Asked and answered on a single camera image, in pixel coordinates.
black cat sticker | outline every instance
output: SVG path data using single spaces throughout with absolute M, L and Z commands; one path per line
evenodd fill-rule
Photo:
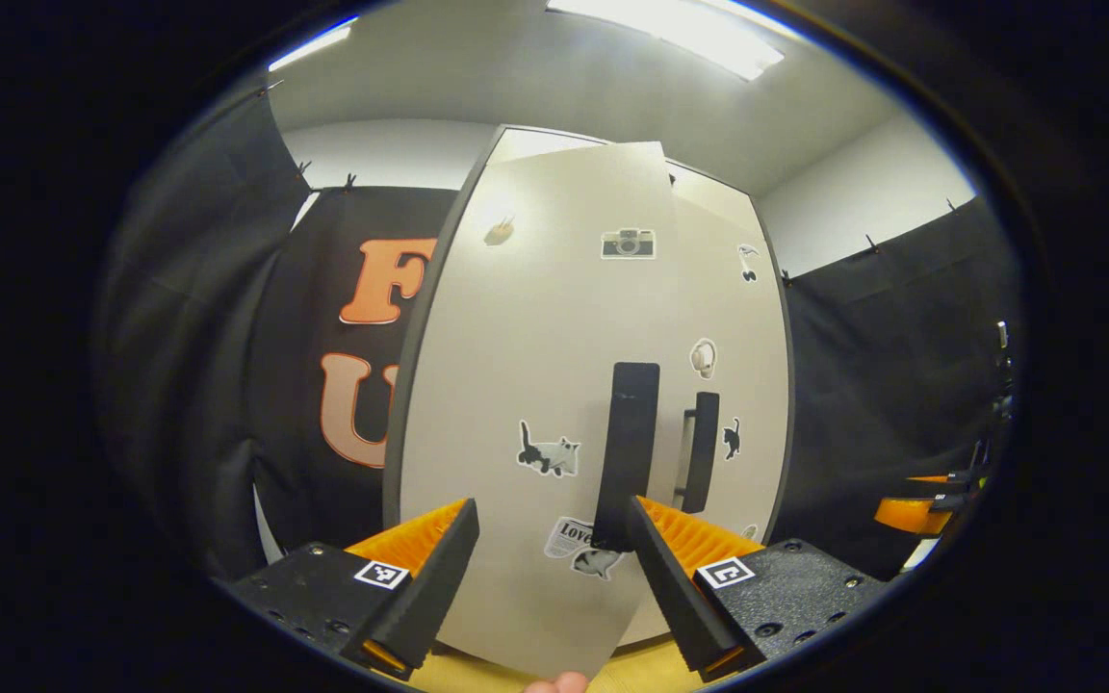
M 619 551 L 586 549 L 577 553 L 576 558 L 572 559 L 572 570 L 610 582 L 610 569 L 615 567 L 622 557 L 622 553 Z
M 726 460 L 733 459 L 739 453 L 742 445 L 739 439 L 739 417 L 734 417 L 734 428 L 721 429 L 721 441 L 730 448 L 726 451 Z
M 556 478 L 576 477 L 580 466 L 580 444 L 571 442 L 567 437 L 559 437 L 558 442 L 532 442 L 529 439 L 529 422 L 520 421 L 520 452 L 516 463 L 525 466 L 537 473 Z
M 753 282 L 756 281 L 755 271 L 753 271 L 752 265 L 747 264 L 747 258 L 759 258 L 761 252 L 759 252 L 754 246 L 741 244 L 739 246 L 739 262 L 743 264 L 743 281 Z

orange letter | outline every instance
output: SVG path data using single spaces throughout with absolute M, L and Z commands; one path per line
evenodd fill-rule
M 319 365 L 325 369 L 325 394 L 319 407 L 319 426 L 323 428 L 327 445 L 348 461 L 381 469 L 387 435 L 385 434 L 379 442 L 370 442 L 357 435 L 357 429 L 354 428 L 357 386 L 370 375 L 370 365 L 348 354 L 325 354 Z M 393 390 L 396 389 L 398 369 L 400 368 L 396 365 L 383 369 L 383 379 Z
M 339 310 L 339 322 L 349 325 L 387 325 L 400 317 L 400 308 L 391 303 L 393 286 L 400 287 L 400 295 L 414 298 L 421 286 L 426 263 L 407 259 L 400 255 L 421 255 L 430 259 L 435 252 L 434 237 L 404 241 L 367 241 L 362 243 L 362 275 L 357 277 L 354 299 Z

ceiling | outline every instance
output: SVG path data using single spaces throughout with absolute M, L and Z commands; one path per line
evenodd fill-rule
M 667 156 L 762 196 L 897 114 L 845 62 L 761 28 L 786 58 L 749 83 L 654 37 L 545 6 L 384 6 L 347 40 L 277 71 L 277 124 L 431 119 L 655 140 Z

white cabinet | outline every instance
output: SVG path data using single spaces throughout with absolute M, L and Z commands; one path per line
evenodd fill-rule
M 477 499 L 480 537 L 440 641 L 533 675 L 593 675 L 617 645 L 667 630 L 633 553 L 594 553 L 576 522 L 594 520 L 613 365 L 660 365 L 652 499 L 679 506 L 698 390 L 720 395 L 718 429 L 739 417 L 739 445 L 714 434 L 700 516 L 754 523 L 761 540 L 788 418 L 779 285 L 747 196 L 659 143 L 509 130 L 470 183 L 393 416 L 399 492 L 384 501 L 405 521 Z M 652 256 L 604 252 L 621 230 L 652 240 Z

white wall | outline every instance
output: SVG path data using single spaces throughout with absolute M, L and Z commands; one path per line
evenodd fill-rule
M 312 187 L 356 185 L 459 190 L 492 124 L 454 121 L 386 120 L 325 124 L 282 132 L 295 162 L 312 162 L 305 179 Z
M 771 190 L 757 203 L 790 276 L 918 228 L 974 197 L 952 159 L 898 114 Z

